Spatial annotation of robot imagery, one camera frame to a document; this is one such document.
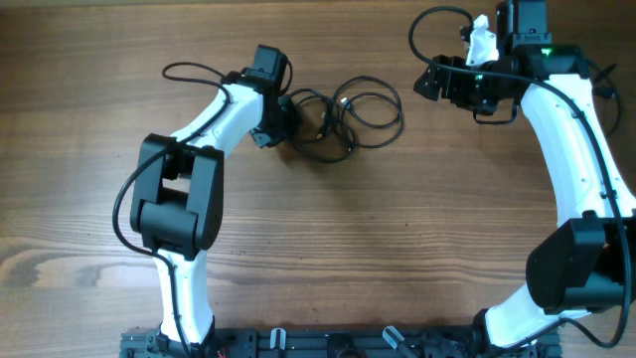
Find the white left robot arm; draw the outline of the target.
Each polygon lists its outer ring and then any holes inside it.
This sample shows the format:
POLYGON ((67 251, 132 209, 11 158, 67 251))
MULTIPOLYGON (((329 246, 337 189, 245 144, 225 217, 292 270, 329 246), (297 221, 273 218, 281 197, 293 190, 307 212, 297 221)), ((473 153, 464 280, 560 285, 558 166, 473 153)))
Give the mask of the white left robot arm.
POLYGON ((121 356, 217 356, 206 264, 223 219, 225 160, 246 135, 273 147, 297 132, 291 77, 287 56, 260 45, 250 67, 216 82, 217 96, 195 120, 143 140, 123 188, 133 192, 130 227, 157 267, 164 313, 158 328, 123 335, 121 356))

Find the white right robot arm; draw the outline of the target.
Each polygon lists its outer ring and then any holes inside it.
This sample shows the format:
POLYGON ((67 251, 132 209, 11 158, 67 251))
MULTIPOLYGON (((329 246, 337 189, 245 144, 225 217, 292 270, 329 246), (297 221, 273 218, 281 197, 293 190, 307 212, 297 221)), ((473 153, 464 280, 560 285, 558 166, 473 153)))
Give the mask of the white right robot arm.
POLYGON ((464 57, 436 56, 414 83, 490 125, 502 100, 531 124, 556 198, 557 227, 529 255, 524 285, 475 319, 479 355, 527 354, 563 324, 618 308, 610 349, 635 299, 635 198, 615 165, 593 105, 601 77, 573 45, 557 45, 543 1, 504 1, 497 19, 470 18, 464 57))

